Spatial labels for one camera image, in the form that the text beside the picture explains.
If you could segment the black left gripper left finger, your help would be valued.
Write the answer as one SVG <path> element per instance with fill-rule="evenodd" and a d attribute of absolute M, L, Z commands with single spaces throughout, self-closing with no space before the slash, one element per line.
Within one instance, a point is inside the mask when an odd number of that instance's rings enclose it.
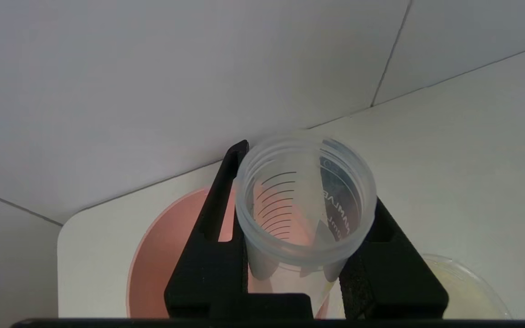
<path fill-rule="evenodd" d="M 304 293 L 249 293 L 245 237 L 236 214 L 232 238 L 219 241 L 232 183 L 248 153 L 231 146 L 217 171 L 187 243 L 165 288 L 171 318 L 313 319 Z"/>

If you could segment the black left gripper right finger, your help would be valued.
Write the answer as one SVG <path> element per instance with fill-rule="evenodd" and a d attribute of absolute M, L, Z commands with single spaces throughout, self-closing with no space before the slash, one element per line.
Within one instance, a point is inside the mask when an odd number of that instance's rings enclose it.
<path fill-rule="evenodd" d="M 446 289 L 381 200 L 339 275 L 346 319 L 442 319 Z"/>

